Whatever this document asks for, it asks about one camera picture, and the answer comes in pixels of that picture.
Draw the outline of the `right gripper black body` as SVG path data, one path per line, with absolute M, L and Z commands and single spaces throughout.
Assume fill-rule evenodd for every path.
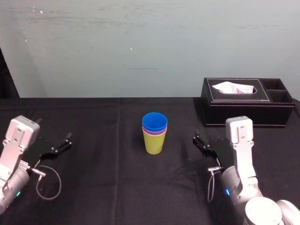
M 216 159 L 222 171 L 234 166 L 233 148 L 226 138 L 215 139 L 209 142 L 206 147 L 210 155 Z

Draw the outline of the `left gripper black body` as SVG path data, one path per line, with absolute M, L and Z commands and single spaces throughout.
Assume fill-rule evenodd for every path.
M 58 155 L 59 151 L 47 139 L 39 137 L 23 154 L 22 161 L 28 163 L 30 167 L 36 167 L 41 161 L 52 159 Z

